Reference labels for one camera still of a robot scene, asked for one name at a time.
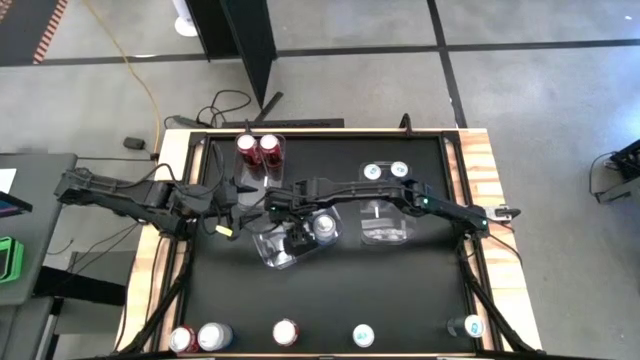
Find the clear plastic storage bin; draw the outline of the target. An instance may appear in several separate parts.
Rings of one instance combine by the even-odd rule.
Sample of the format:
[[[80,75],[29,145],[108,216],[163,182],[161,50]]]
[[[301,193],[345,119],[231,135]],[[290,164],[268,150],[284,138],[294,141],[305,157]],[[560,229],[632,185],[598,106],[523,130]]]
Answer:
[[[261,156],[262,163],[260,166],[256,166],[253,168],[248,167],[240,154],[236,149],[236,140],[235,140],[235,164],[234,164],[234,179],[237,185],[248,185],[258,189],[257,192],[254,193],[244,193],[238,194],[238,207],[241,210],[248,210],[251,206],[256,205],[258,208],[261,207],[263,200],[262,197],[265,194],[265,190],[269,187],[280,187],[283,182],[283,172],[284,172],[284,164],[285,164],[285,154],[286,154],[286,140],[282,135],[276,135],[279,138],[281,151],[283,155],[283,162],[280,167],[271,168],[268,167],[264,161],[263,155],[260,150],[259,142],[260,138],[263,135],[253,134],[253,133],[242,133],[242,134],[250,134],[252,135],[258,142],[258,149]]]
[[[314,233],[308,233],[310,240],[309,245],[301,248],[291,248],[288,245],[287,231],[291,222],[308,220],[312,223],[314,219],[322,214],[332,216],[337,224],[337,235],[334,241],[329,244],[321,245],[314,237]],[[265,229],[255,231],[253,233],[253,241],[258,253],[260,254],[265,265],[271,268],[284,269],[295,264],[298,260],[302,260],[321,250],[327,249],[341,238],[343,228],[342,219],[335,207],[317,210],[304,218],[296,218],[292,221],[284,221],[278,225],[269,225]]]
[[[403,178],[392,175],[390,166],[393,162],[377,161],[381,170],[381,177],[377,180],[368,180],[362,170],[365,165],[362,163],[359,169],[360,181],[382,181],[382,180],[406,180],[411,174]],[[361,240],[367,245],[400,245],[410,240],[416,232],[416,219],[402,213],[393,204],[383,200],[363,200],[360,202],[360,219],[362,236]]]

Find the black table edge frame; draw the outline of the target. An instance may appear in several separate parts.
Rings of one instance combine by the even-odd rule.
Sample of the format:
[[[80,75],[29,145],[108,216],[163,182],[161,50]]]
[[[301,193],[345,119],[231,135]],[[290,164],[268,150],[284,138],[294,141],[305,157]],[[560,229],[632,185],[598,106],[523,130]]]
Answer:
[[[439,135],[285,134],[284,184],[312,177],[357,181],[371,161],[403,161],[410,178],[436,196],[452,200],[446,155]],[[399,246],[368,246],[360,234],[358,202],[340,204],[342,238],[282,270],[266,266],[246,230],[238,240],[199,235],[186,291],[182,323],[198,330],[209,322],[229,324],[234,340],[225,353],[316,355],[470,353],[469,338],[453,337],[449,319],[468,313],[458,257],[458,235],[441,218],[417,219],[417,239]],[[272,337],[288,318],[298,340],[281,347]],[[374,343],[352,340],[359,324],[374,330]]]

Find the black divider panel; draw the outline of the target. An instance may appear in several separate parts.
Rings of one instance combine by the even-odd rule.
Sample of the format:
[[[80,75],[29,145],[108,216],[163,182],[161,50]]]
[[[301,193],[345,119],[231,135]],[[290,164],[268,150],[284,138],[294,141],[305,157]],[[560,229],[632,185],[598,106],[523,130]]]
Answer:
[[[208,60],[239,57],[262,122],[282,98],[265,99],[276,45],[267,0],[185,0]]]

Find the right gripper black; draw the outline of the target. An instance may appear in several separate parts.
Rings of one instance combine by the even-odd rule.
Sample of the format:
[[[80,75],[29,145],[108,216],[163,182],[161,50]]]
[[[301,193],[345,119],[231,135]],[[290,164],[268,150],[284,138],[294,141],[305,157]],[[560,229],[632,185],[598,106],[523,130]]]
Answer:
[[[297,182],[291,188],[269,187],[265,193],[264,208],[274,223],[304,218],[317,211],[319,206],[308,199],[308,183]],[[309,234],[313,225],[308,220],[291,222],[288,225],[288,245],[301,248],[309,245]]]

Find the red Coca-Cola can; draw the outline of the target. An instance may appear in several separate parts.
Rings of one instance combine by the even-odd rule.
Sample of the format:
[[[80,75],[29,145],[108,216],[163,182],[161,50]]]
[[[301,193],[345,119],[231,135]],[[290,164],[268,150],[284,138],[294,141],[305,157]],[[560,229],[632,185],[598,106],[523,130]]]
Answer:
[[[279,346],[288,347],[297,341],[299,328],[294,321],[284,318],[273,326],[272,336]]]
[[[276,135],[263,135],[260,138],[259,146],[268,167],[277,168],[282,165],[283,155],[279,138]]]
[[[242,134],[236,139],[236,149],[244,163],[250,167],[260,166],[262,163],[257,140],[250,134]]]
[[[195,331],[189,326],[176,327],[169,339],[169,349],[174,353],[196,353],[199,345]]]

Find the black equipment box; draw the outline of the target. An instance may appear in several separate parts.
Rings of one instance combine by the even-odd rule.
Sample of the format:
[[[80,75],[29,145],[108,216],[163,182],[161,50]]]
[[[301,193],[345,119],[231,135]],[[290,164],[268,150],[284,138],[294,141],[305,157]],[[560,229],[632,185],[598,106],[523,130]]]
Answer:
[[[640,177],[640,139],[614,152],[610,160],[615,164],[617,170],[625,182]]]

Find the black table base bar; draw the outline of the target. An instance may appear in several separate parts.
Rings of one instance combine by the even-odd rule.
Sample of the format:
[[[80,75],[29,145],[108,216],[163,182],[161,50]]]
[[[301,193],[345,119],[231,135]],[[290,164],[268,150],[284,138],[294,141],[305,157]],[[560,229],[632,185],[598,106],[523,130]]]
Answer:
[[[59,297],[123,306],[124,285],[43,266],[33,289],[34,297]]]

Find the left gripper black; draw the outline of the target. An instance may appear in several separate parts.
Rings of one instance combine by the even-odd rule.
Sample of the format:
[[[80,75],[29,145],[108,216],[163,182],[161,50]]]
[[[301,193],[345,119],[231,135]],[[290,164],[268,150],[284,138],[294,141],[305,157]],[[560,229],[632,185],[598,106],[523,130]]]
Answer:
[[[224,219],[227,223],[232,223],[233,208],[238,204],[238,194],[254,193],[257,191],[258,189],[252,186],[237,185],[234,178],[224,178],[213,187],[209,216]],[[262,213],[242,215],[239,217],[239,225],[246,226],[260,219],[262,216]]]

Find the white blue Spindrift can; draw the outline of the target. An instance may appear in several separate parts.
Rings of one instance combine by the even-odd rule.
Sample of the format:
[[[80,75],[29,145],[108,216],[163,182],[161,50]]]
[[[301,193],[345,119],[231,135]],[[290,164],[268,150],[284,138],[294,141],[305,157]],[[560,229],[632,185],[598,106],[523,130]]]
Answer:
[[[202,350],[212,352],[227,348],[233,337],[233,329],[229,325],[211,322],[200,328],[197,339]]]
[[[313,221],[313,233],[315,240],[326,245],[335,240],[337,235],[337,224],[335,219],[326,214],[317,216]]]

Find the grey power strip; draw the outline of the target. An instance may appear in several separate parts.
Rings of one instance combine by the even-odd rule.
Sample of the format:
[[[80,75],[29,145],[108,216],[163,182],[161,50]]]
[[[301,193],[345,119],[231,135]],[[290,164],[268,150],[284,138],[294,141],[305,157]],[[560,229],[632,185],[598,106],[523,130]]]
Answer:
[[[173,121],[174,123],[177,123],[181,126],[186,126],[190,128],[203,128],[205,126],[205,124],[202,122],[192,120],[192,119],[183,117],[181,115],[172,115],[164,119],[163,125],[165,129],[168,128],[169,121]]]

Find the grey side table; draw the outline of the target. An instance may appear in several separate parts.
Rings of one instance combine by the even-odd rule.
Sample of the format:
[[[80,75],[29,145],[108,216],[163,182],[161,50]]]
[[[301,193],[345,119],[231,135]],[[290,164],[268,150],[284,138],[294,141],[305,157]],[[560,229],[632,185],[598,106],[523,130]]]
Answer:
[[[0,284],[0,306],[21,305],[31,298],[61,211],[54,191],[76,162],[74,154],[0,154],[0,169],[16,171],[9,194],[32,205],[30,213],[0,219],[0,237],[24,245],[21,275]]]

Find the grey metal foot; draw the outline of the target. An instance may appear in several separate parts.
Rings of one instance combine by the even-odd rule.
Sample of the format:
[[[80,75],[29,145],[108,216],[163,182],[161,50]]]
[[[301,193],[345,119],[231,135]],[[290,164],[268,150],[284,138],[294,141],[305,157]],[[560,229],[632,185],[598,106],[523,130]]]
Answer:
[[[625,197],[630,197],[640,204],[640,177],[611,187],[596,195],[599,203],[609,203]]]

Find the green plastic tray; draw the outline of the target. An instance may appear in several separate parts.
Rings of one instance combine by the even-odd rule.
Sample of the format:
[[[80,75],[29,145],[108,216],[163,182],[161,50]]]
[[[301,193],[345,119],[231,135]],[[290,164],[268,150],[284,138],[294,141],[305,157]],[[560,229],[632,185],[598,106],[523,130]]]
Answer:
[[[0,238],[0,283],[18,279],[22,271],[24,245],[6,236]]]

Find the white round stand base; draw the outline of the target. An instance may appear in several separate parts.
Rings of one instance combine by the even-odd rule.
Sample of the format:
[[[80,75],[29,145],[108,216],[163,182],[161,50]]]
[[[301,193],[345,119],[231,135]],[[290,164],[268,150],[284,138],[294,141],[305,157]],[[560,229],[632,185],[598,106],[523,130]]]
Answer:
[[[184,37],[197,37],[198,31],[192,19],[186,0],[172,0],[177,13],[174,22],[176,32]]]

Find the black tablet blue screen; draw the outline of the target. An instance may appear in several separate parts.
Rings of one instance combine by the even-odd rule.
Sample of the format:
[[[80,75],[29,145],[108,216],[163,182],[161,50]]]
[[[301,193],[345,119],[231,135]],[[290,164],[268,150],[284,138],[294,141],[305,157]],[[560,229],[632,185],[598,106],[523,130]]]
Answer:
[[[30,213],[32,209],[30,203],[0,191],[0,218]]]

